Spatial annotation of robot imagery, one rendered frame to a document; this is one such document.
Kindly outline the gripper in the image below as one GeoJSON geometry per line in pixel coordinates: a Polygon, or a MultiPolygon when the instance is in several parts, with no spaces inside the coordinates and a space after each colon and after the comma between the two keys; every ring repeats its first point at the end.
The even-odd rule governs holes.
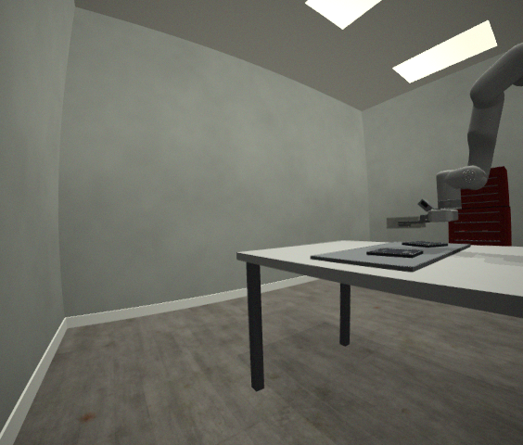
{"type": "Polygon", "coordinates": [[[430,210],[427,215],[420,215],[420,221],[398,222],[399,226],[411,226],[411,223],[452,222],[458,220],[458,210],[461,208],[448,208],[430,210]],[[427,220],[426,220],[427,219],[427,220]]]}

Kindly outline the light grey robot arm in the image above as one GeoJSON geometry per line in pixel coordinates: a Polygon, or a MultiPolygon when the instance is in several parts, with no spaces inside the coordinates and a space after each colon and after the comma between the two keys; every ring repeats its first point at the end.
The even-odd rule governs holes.
{"type": "Polygon", "coordinates": [[[418,205],[423,210],[462,208],[461,188],[478,190],[487,183],[504,106],[504,91],[512,84],[523,86],[523,43],[508,50],[473,84],[470,90],[473,108],[467,132],[468,164],[464,168],[437,173],[438,208],[422,199],[418,205]]]}

